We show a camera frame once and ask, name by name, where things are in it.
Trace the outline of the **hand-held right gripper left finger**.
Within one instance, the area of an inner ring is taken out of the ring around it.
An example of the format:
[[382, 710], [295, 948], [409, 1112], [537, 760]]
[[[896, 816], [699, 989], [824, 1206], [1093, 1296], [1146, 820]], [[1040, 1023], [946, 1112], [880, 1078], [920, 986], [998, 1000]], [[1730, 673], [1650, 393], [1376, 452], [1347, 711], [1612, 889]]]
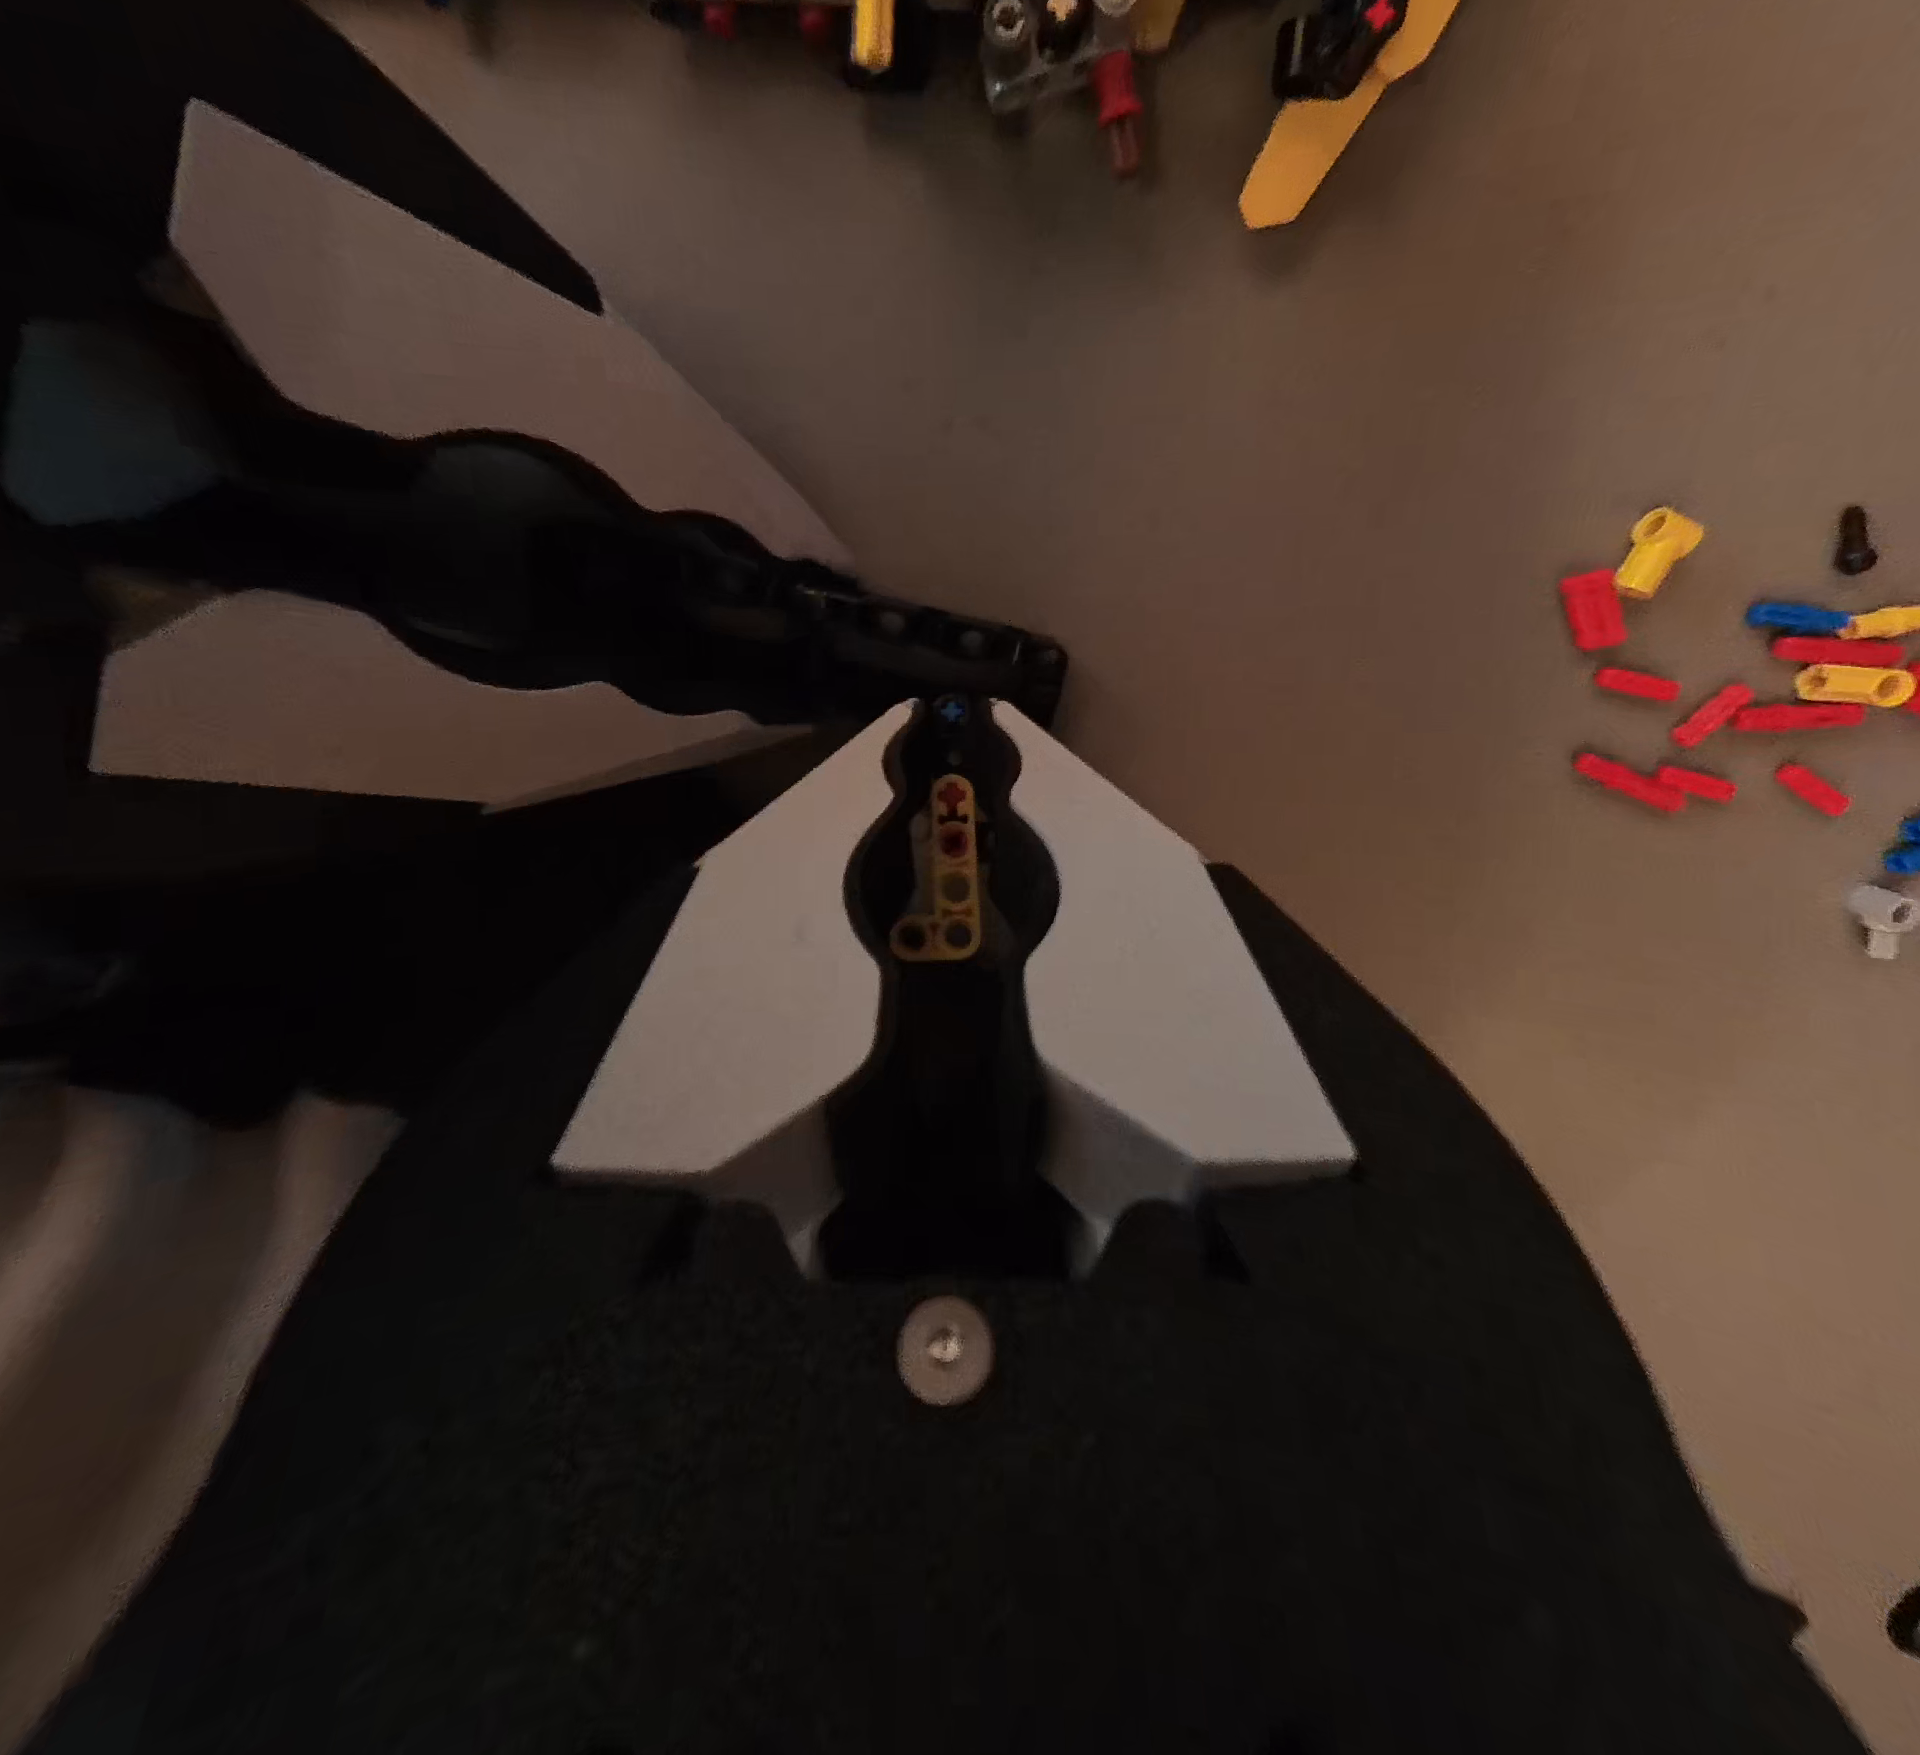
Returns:
[[549, 1170], [743, 1202], [813, 1229], [838, 1202], [827, 1100], [866, 1062], [880, 968], [845, 870], [893, 806], [882, 757], [916, 705], [845, 741], [699, 859]]

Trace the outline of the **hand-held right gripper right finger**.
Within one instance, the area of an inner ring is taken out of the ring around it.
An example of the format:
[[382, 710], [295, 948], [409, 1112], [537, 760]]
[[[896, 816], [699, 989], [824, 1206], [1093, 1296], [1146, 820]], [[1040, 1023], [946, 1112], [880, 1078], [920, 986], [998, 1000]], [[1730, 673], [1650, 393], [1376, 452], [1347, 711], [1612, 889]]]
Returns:
[[1059, 884], [1022, 959], [1043, 1178], [1079, 1217], [1345, 1178], [1356, 1149], [1209, 863], [1007, 702], [1011, 813]]

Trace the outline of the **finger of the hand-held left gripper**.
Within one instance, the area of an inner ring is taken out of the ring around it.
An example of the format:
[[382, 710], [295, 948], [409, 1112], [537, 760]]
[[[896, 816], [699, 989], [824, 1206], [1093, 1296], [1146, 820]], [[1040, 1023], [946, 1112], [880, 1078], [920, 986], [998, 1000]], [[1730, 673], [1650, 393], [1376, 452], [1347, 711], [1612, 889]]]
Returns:
[[469, 685], [370, 617], [295, 596], [121, 566], [84, 586], [107, 634], [88, 770], [107, 778], [511, 810], [828, 731], [650, 711], [602, 685]]
[[392, 634], [790, 634], [853, 588], [645, 336], [239, 111], [184, 108], [167, 257], [205, 579]]

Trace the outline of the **black yellow toy brick subassembly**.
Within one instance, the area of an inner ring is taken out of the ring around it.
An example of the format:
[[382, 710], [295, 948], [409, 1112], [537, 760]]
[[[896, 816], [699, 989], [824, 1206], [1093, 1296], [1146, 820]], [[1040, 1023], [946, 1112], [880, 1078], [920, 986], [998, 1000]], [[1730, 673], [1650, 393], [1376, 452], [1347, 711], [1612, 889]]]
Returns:
[[1011, 714], [1050, 731], [1069, 682], [1066, 644], [1037, 630], [878, 596], [813, 562], [780, 566], [777, 607], [800, 639], [806, 688], [828, 714], [880, 725], [882, 810], [847, 863], [857, 935], [901, 968], [982, 965], [996, 874], [1034, 882], [1011, 794]]

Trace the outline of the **scatter of coloured connector pins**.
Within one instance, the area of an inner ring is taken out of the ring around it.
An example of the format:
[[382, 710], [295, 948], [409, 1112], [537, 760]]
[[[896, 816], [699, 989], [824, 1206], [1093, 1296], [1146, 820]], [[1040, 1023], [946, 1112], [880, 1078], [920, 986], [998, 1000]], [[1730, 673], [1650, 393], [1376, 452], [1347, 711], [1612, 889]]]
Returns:
[[[1662, 718], [1650, 760], [1577, 750], [1572, 772], [1662, 816], [1690, 806], [1733, 808], [1738, 775], [1703, 764], [1715, 745], [1745, 739], [1786, 747], [1820, 735], [1861, 735], [1888, 718], [1915, 721], [1915, 601], [1858, 612], [1808, 599], [1755, 599], [1738, 623], [1756, 639], [1756, 657], [1777, 672], [1768, 688], [1730, 676], [1690, 693], [1671, 672], [1635, 665], [1628, 656], [1635, 617], [1703, 540], [1701, 519], [1651, 506], [1631, 525], [1612, 568], [1580, 568], [1554, 586], [1569, 644], [1588, 667], [1588, 688]], [[1839, 506], [1831, 572], [1855, 586], [1877, 562], [1875, 516], [1861, 502]], [[1768, 787], [1826, 825], [1845, 820], [1855, 808], [1850, 788], [1804, 755], [1777, 755]], [[1893, 820], [1872, 877], [1843, 898], [1843, 916], [1867, 959], [1893, 965], [1906, 948], [1915, 952], [1915, 806]]]

